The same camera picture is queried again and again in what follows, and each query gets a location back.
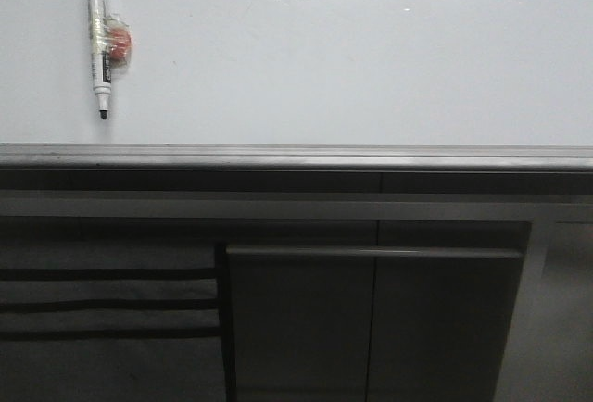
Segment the white whiteboard marker pen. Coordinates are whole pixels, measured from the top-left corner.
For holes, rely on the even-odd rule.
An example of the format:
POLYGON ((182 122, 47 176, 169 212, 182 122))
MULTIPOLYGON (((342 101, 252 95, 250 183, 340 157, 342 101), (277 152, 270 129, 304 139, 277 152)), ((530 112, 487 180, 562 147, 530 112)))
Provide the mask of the white whiteboard marker pen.
POLYGON ((100 119, 107 120, 112 89, 106 0, 87 0, 87 9, 93 92, 100 119))

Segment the grey metal cabinet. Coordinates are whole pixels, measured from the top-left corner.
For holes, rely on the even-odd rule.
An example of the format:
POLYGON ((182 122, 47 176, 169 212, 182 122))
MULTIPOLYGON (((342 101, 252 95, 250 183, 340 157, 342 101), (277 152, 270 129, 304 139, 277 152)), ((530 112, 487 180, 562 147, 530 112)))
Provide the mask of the grey metal cabinet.
POLYGON ((592 173, 1 172, 5 401, 588 401, 592 173))

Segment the red round magnet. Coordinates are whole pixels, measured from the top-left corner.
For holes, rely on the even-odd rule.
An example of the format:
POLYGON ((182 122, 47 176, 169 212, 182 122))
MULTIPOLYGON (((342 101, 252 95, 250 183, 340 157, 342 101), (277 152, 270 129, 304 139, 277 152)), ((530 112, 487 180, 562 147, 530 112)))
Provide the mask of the red round magnet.
POLYGON ((112 28, 108 33, 109 55, 117 61, 125 60, 132 50, 132 37, 127 29, 112 28))

